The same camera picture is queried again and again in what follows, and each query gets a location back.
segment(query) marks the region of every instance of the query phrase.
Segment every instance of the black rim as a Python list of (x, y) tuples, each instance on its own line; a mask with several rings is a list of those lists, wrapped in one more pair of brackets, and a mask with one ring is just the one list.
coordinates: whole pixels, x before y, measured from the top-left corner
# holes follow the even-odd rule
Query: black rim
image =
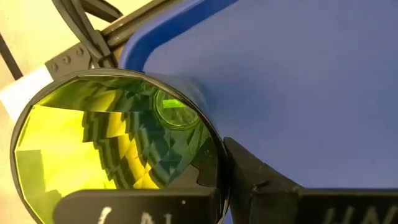
[(31, 215), (31, 217), (37, 222), (37, 223), (42, 223), (42, 221), (37, 217), (37, 215), (33, 212), (29, 204), (25, 201), (21, 185), (19, 184), (19, 179), (18, 179), (18, 171), (15, 163), (15, 154), (14, 150), (17, 144), (17, 140), (19, 137), (19, 134), (21, 132), (21, 127), (25, 123), (25, 119), (27, 115), (29, 114), (30, 109), (33, 107), (34, 104), (36, 104), (38, 101), (40, 101), (43, 97), (47, 96), (49, 93), (53, 92), (56, 90), (58, 87), (72, 81), (75, 78), (79, 77), (131, 77), (131, 78), (140, 78), (144, 81), (147, 81), (156, 87), (160, 88), (164, 92), (172, 95), (176, 99), (180, 100), (182, 103), (186, 104), (187, 106), (191, 107), (195, 112), (198, 113), (199, 118), (203, 121), (207, 129), (209, 130), (212, 139), (214, 140), (217, 149), (219, 149), (219, 152), (221, 151), (222, 155), (222, 161), (221, 161), (221, 173), (224, 175), (220, 175), (221, 181), (225, 184), (223, 184), (223, 187), (226, 187), (226, 189), (222, 189), (226, 191), (226, 198), (224, 200), (224, 208), (223, 208), (223, 213), (221, 214), (221, 218), (218, 221), (218, 223), (221, 223), (226, 215), (227, 209), (228, 209), (228, 204), (229, 204), (229, 192), (230, 192), (230, 186), (229, 186), (229, 170), (227, 168), (228, 165), (228, 153), (226, 151), (226, 148), (224, 146), (223, 141), (221, 140), (220, 136), (216, 132), (216, 129), (214, 126), (210, 123), (210, 121), (207, 119), (207, 117), (200, 111), (200, 109), (186, 96), (181, 94), (178, 90), (174, 89), (173, 87), (169, 86), (168, 84), (163, 83), (162, 81), (159, 81), (155, 78), (152, 78), (148, 75), (145, 75), (143, 73), (139, 72), (133, 72), (129, 70), (121, 70), (121, 69), (114, 69), (114, 68), (100, 68), (100, 69), (92, 69), (92, 70), (84, 70), (84, 71), (79, 71), (79, 72), (74, 72), (69, 75), (65, 75), (63, 78), (60, 78), (58, 80), (54, 80), (52, 83), (48, 84), (46, 87), (41, 89), (25, 106), (23, 109), (21, 115), (19, 115), (19, 118), (16, 122), (16, 125), (14, 126), (14, 130), (12, 132), (12, 137), (11, 137), (11, 144), (10, 144), (10, 165), (11, 165), (11, 173), (12, 173), (12, 179), (14, 181), (14, 185), (16, 186), (19, 198), (22, 200), (22, 203), (24, 204), (25, 208)]

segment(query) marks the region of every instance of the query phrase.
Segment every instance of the black cable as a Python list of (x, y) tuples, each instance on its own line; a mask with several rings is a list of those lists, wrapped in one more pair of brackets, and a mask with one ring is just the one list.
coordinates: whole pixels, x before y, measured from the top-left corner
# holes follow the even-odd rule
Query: black cable
[(8, 69), (10, 70), (12, 76), (14, 77), (15, 80), (21, 78), (22, 72), (18, 67), (17, 62), (15, 61), (14, 57), (12, 56), (10, 50), (8, 49), (8, 46), (6, 42), (4, 41), (2, 35), (0, 34), (0, 54), (3, 57), (4, 61), (6, 62), (6, 65)]

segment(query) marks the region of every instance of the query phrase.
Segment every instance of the bolt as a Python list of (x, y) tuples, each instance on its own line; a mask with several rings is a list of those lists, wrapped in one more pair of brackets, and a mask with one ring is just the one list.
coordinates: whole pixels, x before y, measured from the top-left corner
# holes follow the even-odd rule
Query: bolt
[(69, 64), (70, 63), (70, 57), (69, 56), (65, 56), (63, 59), (63, 62)]
[(56, 63), (54, 63), (54, 64), (52, 64), (52, 65), (50, 66), (50, 68), (51, 68), (52, 70), (54, 70), (54, 71), (57, 71), (57, 70), (58, 70), (58, 65), (57, 65)]
[(84, 51), (83, 51), (83, 49), (80, 48), (80, 47), (76, 50), (76, 54), (79, 55), (79, 56), (82, 56), (83, 53), (84, 53)]

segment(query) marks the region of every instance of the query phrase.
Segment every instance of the blue surface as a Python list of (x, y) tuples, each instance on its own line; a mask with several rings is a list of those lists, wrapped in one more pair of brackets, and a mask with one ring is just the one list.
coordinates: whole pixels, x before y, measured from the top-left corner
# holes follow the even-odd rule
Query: blue surface
[(121, 68), (194, 78), (221, 136), (305, 187), (398, 187), (397, 1), (239, 0), (200, 22), (205, 2), (136, 32)]

